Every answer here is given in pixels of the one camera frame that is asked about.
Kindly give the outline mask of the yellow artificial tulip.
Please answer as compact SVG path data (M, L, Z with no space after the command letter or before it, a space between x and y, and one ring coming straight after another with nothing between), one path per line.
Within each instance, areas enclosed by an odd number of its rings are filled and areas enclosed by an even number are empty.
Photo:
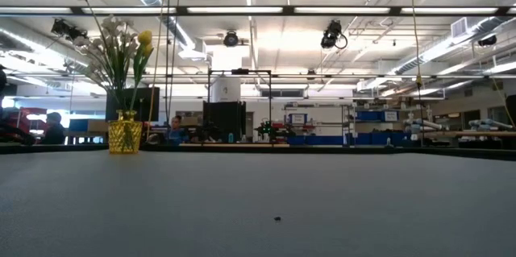
M152 45L152 33L150 31L143 31L142 33L140 33L138 35L137 40L139 42L138 47L141 44L143 46L145 46L147 44L151 44ZM133 92L132 92L132 95L131 95L131 101L130 101L129 110L133 110L134 103L135 103L135 97L136 97L136 93L137 93L137 87L134 87L134 89L133 89Z
M133 60L133 74L135 87L139 85L144 74L144 70L148 64L149 58L153 53L154 47L151 44L143 46L142 44L138 47L134 60Z

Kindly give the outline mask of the white artificial flower bunch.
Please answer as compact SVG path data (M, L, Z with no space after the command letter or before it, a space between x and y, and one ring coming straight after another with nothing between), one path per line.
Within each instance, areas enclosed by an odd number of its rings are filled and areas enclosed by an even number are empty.
M137 34L131 31L133 22L130 19L109 15L100 20L94 16L94 22L100 35L93 39L79 35L73 40L73 46L89 58L84 75L106 91L115 101L119 115L126 118L131 104L127 102L125 89L129 68L139 46Z

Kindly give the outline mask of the yellow faceted vase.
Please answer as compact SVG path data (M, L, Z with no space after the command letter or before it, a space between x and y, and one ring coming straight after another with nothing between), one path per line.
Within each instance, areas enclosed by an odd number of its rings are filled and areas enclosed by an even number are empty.
M134 110L118 110L119 118L108 122L110 154L137 154L142 137L143 123L135 120Z

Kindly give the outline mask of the overhead LED light bar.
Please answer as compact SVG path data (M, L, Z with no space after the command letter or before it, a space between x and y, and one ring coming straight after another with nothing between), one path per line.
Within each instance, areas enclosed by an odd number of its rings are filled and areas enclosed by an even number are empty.
M0 6L0 16L516 17L516 6Z

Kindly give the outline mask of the black ceiling projector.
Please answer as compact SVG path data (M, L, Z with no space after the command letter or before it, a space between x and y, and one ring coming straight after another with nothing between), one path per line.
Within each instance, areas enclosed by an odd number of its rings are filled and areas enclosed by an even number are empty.
M88 38L88 32L83 31L66 22L64 19L54 19L51 33L59 37L64 37L66 40L73 42L75 39L81 37Z

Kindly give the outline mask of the white cylinder tank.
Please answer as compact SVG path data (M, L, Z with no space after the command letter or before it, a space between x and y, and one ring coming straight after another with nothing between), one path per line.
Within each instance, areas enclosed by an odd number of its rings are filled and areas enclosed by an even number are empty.
M210 100L213 102L239 102L241 100L240 79L219 77L210 85Z

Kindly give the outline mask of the black monitor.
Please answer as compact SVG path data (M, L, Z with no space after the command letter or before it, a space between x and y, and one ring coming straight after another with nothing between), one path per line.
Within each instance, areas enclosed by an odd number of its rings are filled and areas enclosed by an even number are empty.
M125 89L121 98L112 94L106 97L106 121L119 118L119 110L135 111L134 120L141 122L157 122L159 120L160 89L159 88L131 88Z

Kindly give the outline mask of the black cabinet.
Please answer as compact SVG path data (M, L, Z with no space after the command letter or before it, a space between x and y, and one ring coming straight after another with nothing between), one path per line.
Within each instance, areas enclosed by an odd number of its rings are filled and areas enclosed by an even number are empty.
M245 102L203 102L202 127L208 139L228 143L228 135L234 135L234 143L246 134Z

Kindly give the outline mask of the person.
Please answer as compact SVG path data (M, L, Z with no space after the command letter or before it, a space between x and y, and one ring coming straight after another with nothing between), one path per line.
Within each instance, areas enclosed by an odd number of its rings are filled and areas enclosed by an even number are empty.
M44 137L40 140L43 145L61 145L65 143L65 129L61 125L61 115L52 112L47 115L47 129Z
M182 143L189 141L189 136L186 130L181 126L182 117L180 115L175 116L172 119L171 127L168 132L168 143L173 146L179 146Z

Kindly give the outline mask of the cardboard box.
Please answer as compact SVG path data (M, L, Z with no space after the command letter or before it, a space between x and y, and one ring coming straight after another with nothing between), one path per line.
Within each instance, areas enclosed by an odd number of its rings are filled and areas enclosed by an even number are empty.
M87 131L93 133L106 133L109 130L109 123L102 119L89 119Z

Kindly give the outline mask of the small robot with green lights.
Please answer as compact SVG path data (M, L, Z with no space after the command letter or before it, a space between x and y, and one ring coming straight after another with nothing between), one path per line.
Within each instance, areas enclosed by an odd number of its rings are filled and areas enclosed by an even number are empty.
M273 122L270 120L264 120L255 131L262 142L266 143L279 143L283 138L281 130L284 128L284 124L281 122Z

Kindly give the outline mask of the blue shelf bins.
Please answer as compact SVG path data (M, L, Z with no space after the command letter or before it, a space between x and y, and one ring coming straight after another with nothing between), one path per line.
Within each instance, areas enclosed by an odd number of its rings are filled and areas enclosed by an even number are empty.
M357 111L357 122L397 122L399 113L393 110Z

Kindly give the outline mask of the row of blue bins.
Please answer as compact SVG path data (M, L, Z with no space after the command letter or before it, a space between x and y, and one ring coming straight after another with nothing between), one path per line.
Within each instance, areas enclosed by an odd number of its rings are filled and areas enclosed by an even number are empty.
M342 135L307 135L291 136L287 138L290 145L311 145L311 146L385 146L390 140L393 146L401 146L404 140L409 140L410 134L403 132L370 132L359 133L356 138L351 134Z

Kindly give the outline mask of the white air vent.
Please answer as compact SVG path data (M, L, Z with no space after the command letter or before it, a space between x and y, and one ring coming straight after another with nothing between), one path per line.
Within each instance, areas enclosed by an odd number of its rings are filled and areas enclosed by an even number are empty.
M460 38L468 34L468 19L463 17L451 24L451 37L453 39Z

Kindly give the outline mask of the wooden workbench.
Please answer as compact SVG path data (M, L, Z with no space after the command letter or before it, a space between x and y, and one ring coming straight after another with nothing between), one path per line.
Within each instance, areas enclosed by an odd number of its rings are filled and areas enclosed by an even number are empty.
M516 131L436 131L431 137L515 137Z

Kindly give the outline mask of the black metal frame rig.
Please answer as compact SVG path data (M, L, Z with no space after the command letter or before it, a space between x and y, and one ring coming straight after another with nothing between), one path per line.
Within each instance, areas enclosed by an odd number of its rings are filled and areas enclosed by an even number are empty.
M235 69L231 69L231 70L221 70L221 69L213 70L213 69L210 69L208 71L207 99L205 100L205 102L213 102L213 101L210 100L210 96L211 96L210 85L211 85L211 83L215 79L217 79L219 77L236 77L236 78L239 78L241 85L242 85L242 80L245 77L249 77L252 80L258 80L261 77L263 77L264 81L268 81L268 91L269 91L268 107L269 107L269 113L270 114L272 113L272 93L271 93L271 91L272 91L272 78L273 78L273 75L272 75L272 72L270 70L260 70L260 69L255 70L255 69L248 69L248 68L235 68ZM243 99L243 96L242 96L242 90L241 90L241 100L240 100L240 102L245 102L245 100ZM247 121L247 103L246 103L246 121ZM247 131L246 131L245 136L242 137L242 139L246 140L246 136L247 136Z

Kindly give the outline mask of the black table frame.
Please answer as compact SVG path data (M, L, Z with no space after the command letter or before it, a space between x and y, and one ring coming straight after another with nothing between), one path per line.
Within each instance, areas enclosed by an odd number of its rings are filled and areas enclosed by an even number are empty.
M94 145L10 145L0 144L0 155L28 154L44 152L76 152L76 151L106 151L105 144ZM145 146L141 151L151 152L188 152L188 153L244 153L244 154L307 154L307 155L441 155L483 160L500 160L516 162L516 151L485 150L440 147L173 147Z

